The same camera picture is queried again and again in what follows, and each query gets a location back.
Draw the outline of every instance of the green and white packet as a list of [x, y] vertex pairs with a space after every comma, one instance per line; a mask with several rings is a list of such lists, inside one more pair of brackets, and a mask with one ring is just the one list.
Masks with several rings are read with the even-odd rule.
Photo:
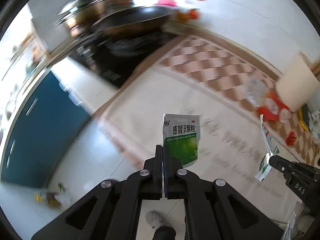
[[263, 136], [263, 141], [265, 143], [265, 146], [268, 152], [261, 160], [259, 172], [255, 176], [255, 178], [258, 179], [259, 181], [263, 181], [272, 168], [269, 165], [270, 157], [273, 155], [279, 154], [280, 151], [278, 149], [278, 146], [275, 144], [275, 140], [271, 136], [268, 128], [263, 123], [263, 114], [260, 115], [260, 129]]
[[199, 115], [164, 114], [163, 146], [168, 145], [172, 157], [188, 167], [198, 159], [200, 140]]

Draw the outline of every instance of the wok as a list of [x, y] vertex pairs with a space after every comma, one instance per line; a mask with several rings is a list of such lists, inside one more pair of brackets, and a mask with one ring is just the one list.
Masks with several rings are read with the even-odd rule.
[[162, 6], [132, 7], [110, 14], [92, 26], [94, 32], [104, 32], [113, 40], [142, 36], [159, 29], [171, 10]]
[[68, 27], [72, 29], [74, 26], [105, 12], [107, 10], [107, 3], [108, 0], [70, 0], [58, 13], [59, 15], [63, 15], [63, 17], [56, 26], [66, 22]]

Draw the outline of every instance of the blue cabinet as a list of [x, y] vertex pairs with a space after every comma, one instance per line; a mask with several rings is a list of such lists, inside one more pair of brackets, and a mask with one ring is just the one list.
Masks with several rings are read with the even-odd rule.
[[68, 147], [90, 119], [49, 72], [33, 92], [13, 128], [2, 181], [43, 187]]

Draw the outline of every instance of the red packet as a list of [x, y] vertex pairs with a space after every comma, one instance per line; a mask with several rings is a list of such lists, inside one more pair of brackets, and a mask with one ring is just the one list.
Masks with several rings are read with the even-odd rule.
[[296, 142], [296, 137], [294, 136], [294, 132], [291, 131], [288, 135], [288, 137], [285, 139], [285, 143], [287, 146], [294, 146]]
[[264, 120], [273, 120], [287, 123], [291, 117], [291, 112], [288, 106], [276, 96], [276, 94], [269, 90], [265, 99], [263, 100], [263, 106], [258, 107], [259, 114], [263, 114]]

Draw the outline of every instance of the foot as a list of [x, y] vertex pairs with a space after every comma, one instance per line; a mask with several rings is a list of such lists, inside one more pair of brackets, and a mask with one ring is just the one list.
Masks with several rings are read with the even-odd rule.
[[155, 230], [157, 230], [161, 226], [172, 227], [170, 223], [165, 220], [165, 218], [161, 216], [157, 211], [149, 211], [146, 214], [146, 222]]

